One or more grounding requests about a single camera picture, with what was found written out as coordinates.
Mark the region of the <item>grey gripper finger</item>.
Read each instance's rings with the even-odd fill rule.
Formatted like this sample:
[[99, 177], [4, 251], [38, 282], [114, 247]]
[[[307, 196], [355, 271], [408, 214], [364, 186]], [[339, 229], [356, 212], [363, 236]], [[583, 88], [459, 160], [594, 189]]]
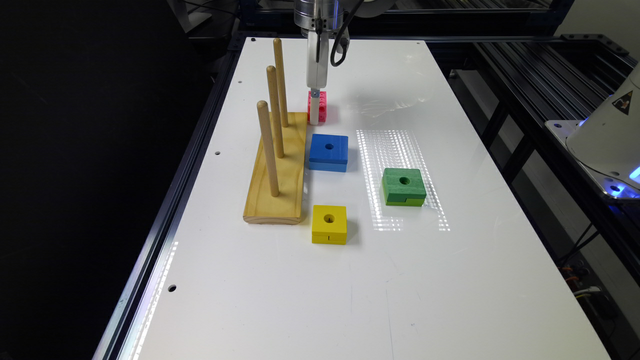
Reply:
[[309, 95], [309, 124], [319, 123], [320, 91], [311, 90]]

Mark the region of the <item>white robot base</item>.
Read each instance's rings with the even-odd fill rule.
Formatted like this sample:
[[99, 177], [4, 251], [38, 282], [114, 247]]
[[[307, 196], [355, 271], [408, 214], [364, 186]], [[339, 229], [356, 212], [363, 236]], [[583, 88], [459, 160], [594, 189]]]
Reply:
[[550, 120], [546, 128], [602, 197], [639, 200], [639, 69], [583, 120]]

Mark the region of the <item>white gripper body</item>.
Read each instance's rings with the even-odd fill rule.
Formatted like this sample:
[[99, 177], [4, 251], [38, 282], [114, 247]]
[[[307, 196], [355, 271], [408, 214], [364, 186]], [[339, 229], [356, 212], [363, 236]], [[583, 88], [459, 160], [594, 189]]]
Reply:
[[307, 34], [306, 84], [311, 90], [326, 87], [330, 60], [337, 67], [346, 59], [350, 45], [349, 32], [346, 31], [340, 39], [335, 38], [332, 45], [329, 44], [329, 36], [327, 32], [317, 34], [309, 31]]

